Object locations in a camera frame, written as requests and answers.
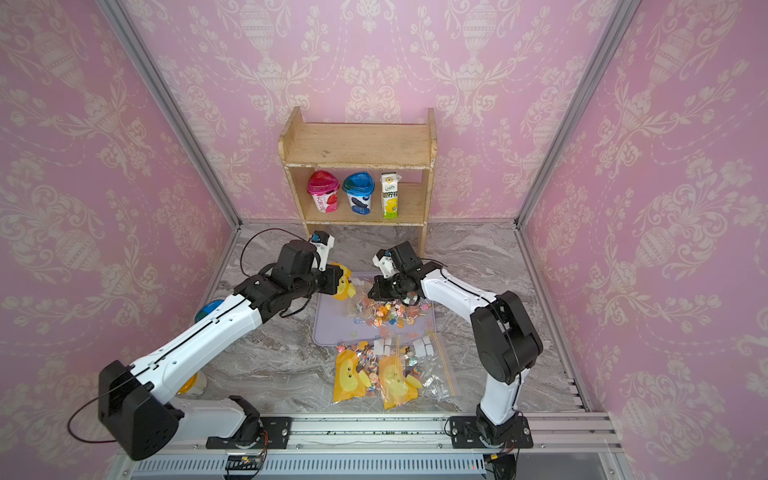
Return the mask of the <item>pile of colourful candies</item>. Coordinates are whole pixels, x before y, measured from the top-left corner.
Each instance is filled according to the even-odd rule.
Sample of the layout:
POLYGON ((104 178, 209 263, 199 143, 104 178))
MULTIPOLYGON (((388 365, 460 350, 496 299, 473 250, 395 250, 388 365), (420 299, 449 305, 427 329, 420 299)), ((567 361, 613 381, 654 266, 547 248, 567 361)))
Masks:
POLYGON ((369 298, 353 300, 348 315, 356 324, 379 328, 394 326, 399 329, 426 322, 433 313, 433 306, 426 302, 406 305, 401 301, 380 302, 369 298))

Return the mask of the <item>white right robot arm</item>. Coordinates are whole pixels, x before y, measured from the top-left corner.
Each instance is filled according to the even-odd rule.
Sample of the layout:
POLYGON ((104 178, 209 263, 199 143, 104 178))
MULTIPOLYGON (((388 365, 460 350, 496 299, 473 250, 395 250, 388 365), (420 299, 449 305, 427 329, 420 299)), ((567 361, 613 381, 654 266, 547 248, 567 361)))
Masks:
POLYGON ((428 300, 471 325, 487 373, 477 407, 477 428, 491 445, 510 439, 515 422, 522 417, 518 409, 522 386, 544 350, 519 296, 511 291, 485 291, 461 281, 442 263, 420 258, 408 242, 378 251, 372 262, 380 274, 374 277, 370 299, 400 300, 408 305, 428 300))

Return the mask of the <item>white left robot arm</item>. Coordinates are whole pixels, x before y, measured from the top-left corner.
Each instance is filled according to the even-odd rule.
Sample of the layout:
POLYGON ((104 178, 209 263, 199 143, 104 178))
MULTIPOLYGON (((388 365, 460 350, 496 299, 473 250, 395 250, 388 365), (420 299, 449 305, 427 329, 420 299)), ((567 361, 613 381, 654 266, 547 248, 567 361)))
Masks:
POLYGON ((284 244, 276 262, 237 285, 176 338, 129 365, 114 361, 102 369, 98 419, 130 459, 210 438, 243 448, 268 441, 260 412, 243 397, 181 401, 177 395, 235 341, 286 316, 295 300, 336 294, 343 270, 328 261, 333 246, 333 236, 324 231, 284 244))

